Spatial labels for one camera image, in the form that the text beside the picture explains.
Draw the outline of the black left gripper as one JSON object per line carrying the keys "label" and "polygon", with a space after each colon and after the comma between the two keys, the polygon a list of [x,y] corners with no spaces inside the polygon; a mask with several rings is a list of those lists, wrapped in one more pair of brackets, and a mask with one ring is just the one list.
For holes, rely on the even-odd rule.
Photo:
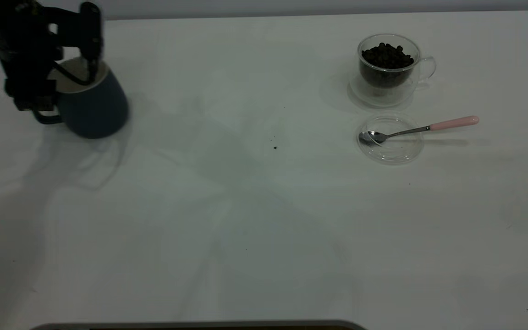
{"label": "black left gripper", "polygon": [[101,11],[83,2],[79,12],[42,5],[0,5],[0,64],[7,94],[54,94],[48,74],[64,47],[79,48],[86,82],[96,78],[103,49]]}

